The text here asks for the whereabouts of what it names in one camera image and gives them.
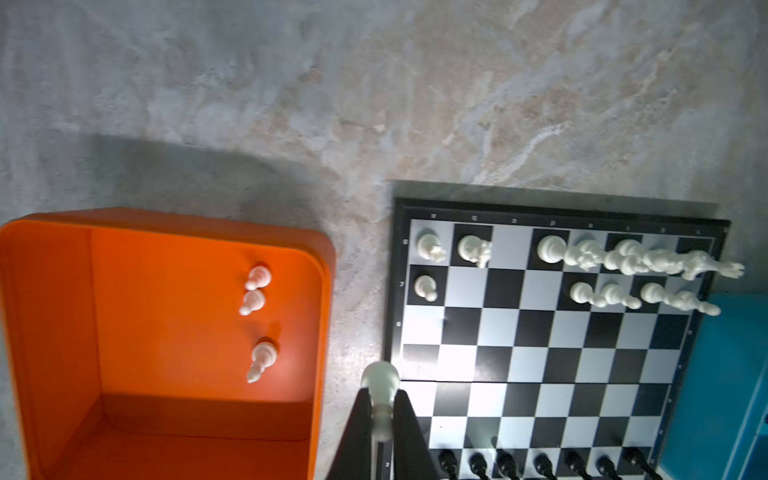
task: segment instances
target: white chess piece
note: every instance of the white chess piece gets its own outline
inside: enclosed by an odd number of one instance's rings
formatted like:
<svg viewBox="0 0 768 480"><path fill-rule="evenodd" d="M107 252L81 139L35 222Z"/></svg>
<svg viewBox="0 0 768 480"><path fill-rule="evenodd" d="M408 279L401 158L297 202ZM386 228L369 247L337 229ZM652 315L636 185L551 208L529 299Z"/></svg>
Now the white chess piece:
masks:
<svg viewBox="0 0 768 480"><path fill-rule="evenodd" d="M617 305L620 303L632 310L637 310L643 306L643 303L639 298L625 292L624 289L615 283L604 286L603 290L600 291L600 294L605 297L605 301L608 305Z"/></svg>
<svg viewBox="0 0 768 480"><path fill-rule="evenodd" d="M437 282L429 275L421 275L413 283L413 291L428 302L437 300Z"/></svg>
<svg viewBox="0 0 768 480"><path fill-rule="evenodd" d="M692 292L667 293L658 283L646 283L640 290L640 296L648 303L662 302L680 310L698 310L709 316L717 316L721 313L720 307L702 302Z"/></svg>
<svg viewBox="0 0 768 480"><path fill-rule="evenodd" d="M557 235L549 235L539 241L536 247L538 257L547 263L563 260L566 265L578 265L583 270L603 263L605 250L595 240L582 240L568 247L565 240Z"/></svg>
<svg viewBox="0 0 768 480"><path fill-rule="evenodd" d="M491 259L491 242L487 242L475 235L467 235L458 241L458 255L468 262L477 263L478 267L485 268Z"/></svg>
<svg viewBox="0 0 768 480"><path fill-rule="evenodd" d="M240 315L250 315L251 312L255 312L264 307L264 303L266 303L266 298L264 298L264 294L261 290L248 292L243 297L243 305L240 307Z"/></svg>
<svg viewBox="0 0 768 480"><path fill-rule="evenodd" d="M272 273L265 266L257 266L248 273L248 280L245 282L245 290L255 290L264 288L272 281Z"/></svg>
<svg viewBox="0 0 768 480"><path fill-rule="evenodd" d="M601 294L596 293L594 290L592 290L592 285L589 283L584 282L577 282L574 283L574 285L571 287L571 300L575 301L576 303L587 303L597 306L597 307L604 307L608 305L608 302L606 301L605 297L603 297Z"/></svg>
<svg viewBox="0 0 768 480"><path fill-rule="evenodd" d="M448 255L440 244L440 239L433 233L425 233L416 241L416 252L424 260L440 263Z"/></svg>
<svg viewBox="0 0 768 480"><path fill-rule="evenodd" d="M262 342L256 345L256 348L250 353L250 364L246 379L248 383L256 382L261 378L261 374L267 367L271 367L277 360L277 349L272 343Z"/></svg>

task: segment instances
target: black square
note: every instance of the black square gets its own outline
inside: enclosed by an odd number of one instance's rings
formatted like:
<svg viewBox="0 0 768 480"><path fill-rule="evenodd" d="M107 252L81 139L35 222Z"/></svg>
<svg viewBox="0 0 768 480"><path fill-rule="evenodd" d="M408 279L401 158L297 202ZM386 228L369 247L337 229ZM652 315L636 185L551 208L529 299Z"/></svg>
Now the black square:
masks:
<svg viewBox="0 0 768 480"><path fill-rule="evenodd" d="M531 448L546 449L548 447L559 447L563 441L565 420L565 417L558 419L537 418L533 424Z"/></svg>
<svg viewBox="0 0 768 480"><path fill-rule="evenodd" d="M426 298L416 295L413 284L421 275L429 275L437 283L437 300L429 302ZM408 285L408 304L409 305L436 305L445 304L445 285L448 280L448 267L436 265L411 265Z"/></svg>
<svg viewBox="0 0 768 480"><path fill-rule="evenodd" d="M507 396L504 398L505 417L536 416L538 403L538 383L508 383Z"/></svg>
<svg viewBox="0 0 768 480"><path fill-rule="evenodd" d="M604 383L579 383L571 400L572 417L599 417L605 395Z"/></svg>
<svg viewBox="0 0 768 480"><path fill-rule="evenodd" d="M422 431L424 443L429 445L429 430L432 428L432 417L416 417L419 429Z"/></svg>
<svg viewBox="0 0 768 480"><path fill-rule="evenodd" d="M623 313L591 313L587 335L584 338L584 347L589 349L616 348L622 318L624 318Z"/></svg>
<svg viewBox="0 0 768 480"><path fill-rule="evenodd" d="M523 290L525 270L488 269L488 279L485 281L486 308L518 308L520 293Z"/></svg>
<svg viewBox="0 0 768 480"><path fill-rule="evenodd" d="M479 308L447 306L442 322L443 345L477 345L480 330Z"/></svg>
<svg viewBox="0 0 768 480"><path fill-rule="evenodd" d="M552 332L554 312L520 310L515 346L547 346Z"/></svg>
<svg viewBox="0 0 768 480"><path fill-rule="evenodd" d="M703 252L710 252L712 248L712 239L710 238L698 238L698 237L680 237L677 239L677 247L675 247L675 253L689 253L694 250L701 250Z"/></svg>
<svg viewBox="0 0 768 480"><path fill-rule="evenodd" d="M574 383L581 349L549 349L544 383Z"/></svg>
<svg viewBox="0 0 768 480"><path fill-rule="evenodd" d="M402 365L399 366L400 378L430 380L435 375L437 356L440 345L402 346Z"/></svg>
<svg viewBox="0 0 768 480"><path fill-rule="evenodd" d="M654 336L650 339L652 349L680 349L688 327L688 315L659 315L656 318Z"/></svg>
<svg viewBox="0 0 768 480"><path fill-rule="evenodd" d="M640 450L643 452L643 457L645 457L646 462L650 458L650 447L634 447L636 450ZM616 465L616 473L619 475L645 475L645 472L643 472L642 468L640 467L634 467L630 462L627 461L627 450L629 449L622 449L621 450L621 458L619 459L618 465Z"/></svg>
<svg viewBox="0 0 768 480"><path fill-rule="evenodd" d="M586 272L563 272L563 281L560 285L560 295L558 297L558 310L588 312L590 307L592 307L589 303L576 303L571 300L571 287L578 282L588 283L594 290L594 286L598 282L598 275Z"/></svg>
<svg viewBox="0 0 768 480"><path fill-rule="evenodd" d="M578 455L584 460L584 464L586 465L589 462L589 451L591 449L562 449L560 451L560 461L558 462L558 469L554 473L556 477L576 477L576 474L571 472L571 470L568 468L568 463L566 462L566 459L568 458L568 454L571 452L576 452Z"/></svg>
<svg viewBox="0 0 768 480"><path fill-rule="evenodd" d="M469 417L464 437L465 449L494 449L498 440L499 417Z"/></svg>
<svg viewBox="0 0 768 480"><path fill-rule="evenodd" d="M493 226L475 225L473 223L457 223L454 225L453 248L451 250L451 266L477 266L477 263L464 260L458 254L458 242L467 235L474 235L481 240L490 242L493 238Z"/></svg>
<svg viewBox="0 0 768 480"><path fill-rule="evenodd" d="M635 275L632 279L632 287L629 289L629 294L636 298L643 298L640 295L640 290L646 283L658 283L661 286L667 285L666 276L650 276L650 275ZM648 303L643 301L641 307L637 310L631 310L633 313L656 313L659 311L658 303Z"/></svg>
<svg viewBox="0 0 768 480"><path fill-rule="evenodd" d="M531 235L531 251L528 253L528 270L563 270L564 263L562 260L557 263L547 263L539 258L536 249L541 239L550 235L557 235L568 244L568 236L570 234L570 230L533 229L533 234Z"/></svg>
<svg viewBox="0 0 768 480"><path fill-rule="evenodd" d="M496 450L496 462L493 463L493 472L491 478L506 478L498 470L499 457L502 455L512 455L515 463L518 464L518 477L522 477L523 468L525 468L525 458L528 456L528 449L499 449Z"/></svg>
<svg viewBox="0 0 768 480"><path fill-rule="evenodd" d="M660 416L670 386L666 383L642 383L637 387L632 416Z"/></svg>
<svg viewBox="0 0 768 480"><path fill-rule="evenodd" d="M594 434L596 447L621 447L627 431L629 417L600 417L598 430Z"/></svg>
<svg viewBox="0 0 768 480"><path fill-rule="evenodd" d="M647 350L616 350L608 383L640 383Z"/></svg>
<svg viewBox="0 0 768 480"><path fill-rule="evenodd" d="M437 478L449 478L448 474L445 473L440 466L440 454L443 451L444 449L429 449L429 457L432 459L432 465L435 467L435 472L437 472ZM451 449L451 452L453 452L453 455L456 457L456 465L461 465L462 449Z"/></svg>
<svg viewBox="0 0 768 480"><path fill-rule="evenodd" d="M472 384L467 382L438 382L435 392L436 417L464 417L469 410L469 389Z"/></svg>
<svg viewBox="0 0 768 480"><path fill-rule="evenodd" d="M479 346L475 356L475 381L506 382L511 357L510 346Z"/></svg>

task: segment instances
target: white square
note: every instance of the white square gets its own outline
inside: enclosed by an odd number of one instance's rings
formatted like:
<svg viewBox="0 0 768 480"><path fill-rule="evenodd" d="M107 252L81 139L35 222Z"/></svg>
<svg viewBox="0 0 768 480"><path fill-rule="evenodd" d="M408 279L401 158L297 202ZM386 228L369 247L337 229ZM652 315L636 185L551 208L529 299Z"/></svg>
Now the white square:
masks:
<svg viewBox="0 0 768 480"><path fill-rule="evenodd" d="M400 389L408 394L417 417L431 417L435 411L435 382L400 382Z"/></svg>
<svg viewBox="0 0 768 480"><path fill-rule="evenodd" d="M441 345L437 355L435 379L471 382L475 379L475 345Z"/></svg>
<svg viewBox="0 0 768 480"><path fill-rule="evenodd" d="M512 348L508 382L541 383L547 366L545 346L516 346Z"/></svg>
<svg viewBox="0 0 768 480"><path fill-rule="evenodd" d="M557 310L554 312L549 346L562 349L580 349L584 346L588 326L589 312Z"/></svg>
<svg viewBox="0 0 768 480"><path fill-rule="evenodd" d="M476 266L451 266L445 286L445 306L482 308L488 269Z"/></svg>
<svg viewBox="0 0 768 480"><path fill-rule="evenodd" d="M640 383L672 383L680 350L648 350Z"/></svg>
<svg viewBox="0 0 768 480"><path fill-rule="evenodd" d="M517 225L493 226L493 257L488 264L491 268L525 270L531 249L533 227Z"/></svg>
<svg viewBox="0 0 768 480"><path fill-rule="evenodd" d="M616 348L647 349L650 346L650 339L654 336L657 317L656 313L625 313L621 319Z"/></svg>
<svg viewBox="0 0 768 480"><path fill-rule="evenodd" d="M408 263L413 265L450 265L454 225L453 222L444 222L440 220L411 220ZM447 255L445 255L445 260L442 262L433 262L419 256L419 253L416 251L416 244L424 233L437 235L440 239L440 244L447 253Z"/></svg>
<svg viewBox="0 0 768 480"><path fill-rule="evenodd" d="M506 383L472 383L469 390L470 417L500 417L504 411Z"/></svg>
<svg viewBox="0 0 768 480"><path fill-rule="evenodd" d="M402 343L440 345L445 307L406 305L402 311Z"/></svg>
<svg viewBox="0 0 768 480"><path fill-rule="evenodd" d="M593 447L589 452L589 461L587 462L587 473L589 475L602 478L595 463L598 461L598 458L606 455L614 465L618 465L621 458L621 447Z"/></svg>
<svg viewBox="0 0 768 480"><path fill-rule="evenodd" d="M615 349L582 349L576 383L607 383L615 354Z"/></svg>
<svg viewBox="0 0 768 480"><path fill-rule="evenodd" d="M515 346L520 310L484 308L480 314L478 345Z"/></svg>
<svg viewBox="0 0 768 480"><path fill-rule="evenodd" d="M498 425L497 447L500 449L526 449L531 446L533 417L502 417Z"/></svg>
<svg viewBox="0 0 768 480"><path fill-rule="evenodd" d="M467 417L432 417L429 448L463 449Z"/></svg>
<svg viewBox="0 0 768 480"><path fill-rule="evenodd" d="M605 248L605 242L608 239L608 232L605 231L595 231L595 230L571 230L571 233L568 235L568 246L572 247L574 245L578 245L583 240L595 240L600 244L601 247ZM593 266L589 270L584 270L578 265L564 265L563 271L565 272L589 272L589 273L598 273L600 271L600 266Z"/></svg>
<svg viewBox="0 0 768 480"><path fill-rule="evenodd" d="M598 275L594 291L602 292L603 288L611 284L618 285L624 292L629 293L629 290L632 288L632 276L621 275L620 273L601 273ZM626 309L627 307L621 303L606 305L602 308L594 305L590 307L590 310L593 312L623 313Z"/></svg>
<svg viewBox="0 0 768 480"><path fill-rule="evenodd" d="M520 310L557 310L562 278L562 272L526 270Z"/></svg>
<svg viewBox="0 0 768 480"><path fill-rule="evenodd" d="M661 417L630 417L623 445L626 447L654 446L660 423Z"/></svg>
<svg viewBox="0 0 768 480"><path fill-rule="evenodd" d="M598 430L598 417L568 417L563 431L563 448L591 448Z"/></svg>
<svg viewBox="0 0 768 480"><path fill-rule="evenodd" d="M485 463L488 464L488 470L486 470L486 472L488 477L491 478L491 473L493 472L493 464L494 462L496 462L495 449L463 449L462 463L458 467L458 477L459 478L477 478L477 475L472 473L472 470L470 470L469 468L469 459L475 453L480 453L482 454L483 458L485 458Z"/></svg>
<svg viewBox="0 0 768 480"><path fill-rule="evenodd" d="M558 470L558 462L560 461L560 449L530 449L528 455L525 457L525 470L523 476L526 478L544 478L543 475L539 475L536 472L536 467L533 466L533 461L541 454L545 454L552 462L552 471Z"/></svg>
<svg viewBox="0 0 768 480"><path fill-rule="evenodd" d="M571 411L574 385L544 383L538 391L537 417L567 417Z"/></svg>
<svg viewBox="0 0 768 480"><path fill-rule="evenodd" d="M638 385L608 385L605 388L601 417L628 417L632 415Z"/></svg>

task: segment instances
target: black chess piece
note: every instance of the black chess piece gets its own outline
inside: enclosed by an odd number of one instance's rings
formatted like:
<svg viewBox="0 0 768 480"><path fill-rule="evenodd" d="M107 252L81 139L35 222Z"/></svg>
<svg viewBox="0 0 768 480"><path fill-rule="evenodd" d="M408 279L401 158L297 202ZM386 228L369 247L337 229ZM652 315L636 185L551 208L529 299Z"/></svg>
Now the black chess piece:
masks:
<svg viewBox="0 0 768 480"><path fill-rule="evenodd" d="M661 475L654 472L650 465L648 465L648 462L645 460L645 455L643 455L643 452L641 452L640 449L632 447L624 450L624 459L633 467L638 467L640 470L647 473L650 480L662 480Z"/></svg>
<svg viewBox="0 0 768 480"><path fill-rule="evenodd" d="M451 450L443 450L437 459L440 462L440 468L448 474L448 478L456 480L456 475L458 474L456 455Z"/></svg>
<svg viewBox="0 0 768 480"><path fill-rule="evenodd" d="M558 480L552 471L552 461L544 453L533 459L533 468L536 468L536 472L548 480Z"/></svg>
<svg viewBox="0 0 768 480"><path fill-rule="evenodd" d="M488 470L488 463L482 453L475 453L469 457L469 469L480 477L480 480L488 480L488 476L485 474L485 471Z"/></svg>
<svg viewBox="0 0 768 480"><path fill-rule="evenodd" d="M600 475L603 475L605 478L609 478L610 480L621 480L619 474L616 473L616 465L614 465L611 459L607 456L598 458L595 465L598 467Z"/></svg>
<svg viewBox="0 0 768 480"><path fill-rule="evenodd" d="M587 463L575 450L571 450L565 457L565 465L568 467L568 470L571 470L571 472L582 477L584 480L593 480L592 476L587 473Z"/></svg>
<svg viewBox="0 0 768 480"><path fill-rule="evenodd" d="M498 465L498 472L503 476L509 477L511 480L519 480L518 463L508 452L498 450L498 453L496 454L496 465Z"/></svg>

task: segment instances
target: white pawn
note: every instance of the white pawn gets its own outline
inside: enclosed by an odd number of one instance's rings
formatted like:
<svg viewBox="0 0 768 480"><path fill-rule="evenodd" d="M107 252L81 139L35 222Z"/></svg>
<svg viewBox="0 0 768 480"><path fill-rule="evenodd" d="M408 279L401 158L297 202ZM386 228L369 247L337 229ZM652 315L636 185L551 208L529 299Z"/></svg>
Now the white pawn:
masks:
<svg viewBox="0 0 768 480"><path fill-rule="evenodd" d="M416 252L424 260L440 263L448 253L440 244L440 239L433 233L425 233L416 241Z"/></svg>
<svg viewBox="0 0 768 480"><path fill-rule="evenodd" d="M277 360L277 349L270 342L262 342L250 353L250 364L246 379L248 383L256 382L267 367L271 367Z"/></svg>
<svg viewBox="0 0 768 480"><path fill-rule="evenodd" d="M584 282L577 282L571 287L571 300L576 303L587 303L597 307L608 305L605 297L592 290L592 285Z"/></svg>
<svg viewBox="0 0 768 480"><path fill-rule="evenodd" d="M437 300L437 282L429 275L421 275L413 283L413 291L428 302Z"/></svg>
<svg viewBox="0 0 768 480"><path fill-rule="evenodd" d="M477 263L480 268L485 268L491 260L491 242L487 242L475 235L467 235L458 241L458 255L468 262Z"/></svg>
<svg viewBox="0 0 768 480"><path fill-rule="evenodd" d="M248 273L248 280L245 282L245 290L255 290L264 288L272 281L272 273L265 266L257 266Z"/></svg>
<svg viewBox="0 0 768 480"><path fill-rule="evenodd" d="M261 290L248 292L243 297L243 305L240 307L240 315L246 316L250 315L251 312L261 310L261 308L264 307L264 303L266 303L266 298L264 298L264 294Z"/></svg>
<svg viewBox="0 0 768 480"><path fill-rule="evenodd" d="M632 310L637 310L643 306L643 303L639 298L625 292L624 289L615 283L604 286L600 294L605 297L605 301L608 305L617 305L620 303Z"/></svg>

